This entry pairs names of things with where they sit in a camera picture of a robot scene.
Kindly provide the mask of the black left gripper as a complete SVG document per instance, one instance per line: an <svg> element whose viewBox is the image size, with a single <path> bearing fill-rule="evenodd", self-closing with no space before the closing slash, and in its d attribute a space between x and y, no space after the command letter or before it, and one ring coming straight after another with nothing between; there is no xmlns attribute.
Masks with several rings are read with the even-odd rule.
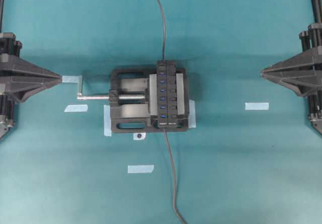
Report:
<svg viewBox="0 0 322 224"><path fill-rule="evenodd" d="M21 48L14 33L1 33L1 124L5 127L15 125L15 102L26 102L62 82L61 75L19 58ZM11 76L49 79L10 79Z"/></svg>

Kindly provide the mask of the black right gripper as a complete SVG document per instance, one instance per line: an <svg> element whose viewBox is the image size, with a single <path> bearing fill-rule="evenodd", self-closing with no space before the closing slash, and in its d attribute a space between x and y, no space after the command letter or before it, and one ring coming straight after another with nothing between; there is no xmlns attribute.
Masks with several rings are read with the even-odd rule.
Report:
<svg viewBox="0 0 322 224"><path fill-rule="evenodd" d="M309 120L321 119L321 78L277 78L266 77L268 73L295 70L301 67L313 67L321 64L321 24L310 24L306 31L299 34L302 53L287 60L280 61L261 71L261 76L275 84L292 90L299 97L307 97Z"/></svg>

